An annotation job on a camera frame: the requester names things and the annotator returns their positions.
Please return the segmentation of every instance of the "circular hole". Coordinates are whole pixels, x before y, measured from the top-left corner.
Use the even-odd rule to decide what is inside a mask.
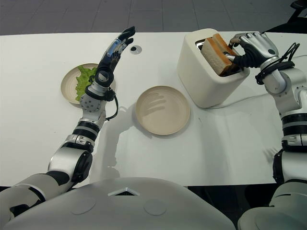
[[[131,47],[130,52],[132,54],[139,54],[142,52],[142,48],[140,46],[133,46]]]

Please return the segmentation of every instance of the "empty plate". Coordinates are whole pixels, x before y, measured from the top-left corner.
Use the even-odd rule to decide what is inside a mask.
[[[87,69],[92,69],[94,67],[97,68],[98,64],[87,63],[83,64],[82,66]],[[75,99],[77,97],[76,86],[78,84],[76,77],[79,77],[80,75],[81,72],[77,66],[65,75],[61,83],[61,91],[63,96],[66,98],[66,100],[73,104],[80,104],[80,102]],[[115,80],[112,82],[110,87],[115,90]]]
[[[169,86],[155,86],[143,92],[136,102],[136,117],[151,133],[169,135],[182,129],[189,120],[185,96]]]

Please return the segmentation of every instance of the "power cord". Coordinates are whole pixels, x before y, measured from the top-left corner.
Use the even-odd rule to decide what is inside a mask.
[[[114,118],[114,117],[117,116],[117,113],[118,113],[118,100],[117,100],[116,95],[114,96],[114,100],[115,100],[115,104],[116,104],[116,112],[115,112],[112,116],[107,117],[107,118],[106,118],[106,121],[109,121],[109,120],[111,120],[112,118]]]
[[[246,98],[243,98],[243,99],[238,100],[238,101],[236,101],[236,102],[232,102],[232,103],[225,104],[225,105],[222,105],[222,106],[212,106],[212,107],[209,107],[209,108],[206,108],[206,109],[221,109],[221,108],[225,108],[225,107],[231,106],[231,105],[233,105],[233,104],[236,104],[236,103],[245,101],[245,100],[247,100],[247,99],[262,97],[262,96],[267,95],[267,94],[268,94],[268,93],[264,93],[264,94],[257,95],[257,96],[246,97]]]

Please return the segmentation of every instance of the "black cable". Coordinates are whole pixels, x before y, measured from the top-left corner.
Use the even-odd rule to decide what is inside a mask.
[[[272,62],[271,64],[269,64],[268,66],[266,66],[264,68],[267,69],[268,67],[270,67],[271,65],[273,65],[276,62],[282,62],[283,60],[287,59],[287,56],[289,55],[288,61],[292,60],[292,57],[294,55],[294,53],[296,52],[296,50],[298,49],[298,47],[300,46],[300,44],[298,43],[293,43],[288,49],[287,51],[284,53],[284,55],[282,55],[282,57],[280,59],[277,59],[276,61]]]
[[[114,96],[114,100],[115,100],[115,104],[116,104],[116,112],[115,112],[112,116],[107,117],[107,118],[106,118],[106,121],[109,121],[109,120],[111,120],[112,118],[114,118],[114,117],[117,116],[117,113],[118,113],[118,100],[117,100],[116,95]]]
[[[298,43],[298,44],[296,44],[295,46],[294,46],[294,48],[293,48],[293,50],[292,50],[292,52],[291,52],[291,54],[290,54],[290,56],[289,56],[289,59],[288,59],[288,61],[291,61],[291,59],[292,59],[292,57],[293,57],[293,55],[294,55],[294,53],[296,52],[296,50],[298,49],[298,47],[300,46],[300,44]]]

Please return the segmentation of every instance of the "green lettuce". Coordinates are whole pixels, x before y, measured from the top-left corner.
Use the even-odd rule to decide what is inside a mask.
[[[83,66],[78,66],[78,69],[81,72],[79,77],[76,77],[78,84],[76,86],[77,97],[75,98],[77,101],[80,101],[83,94],[85,94],[85,88],[92,84],[89,79],[91,76],[95,76],[97,68],[87,69]]]

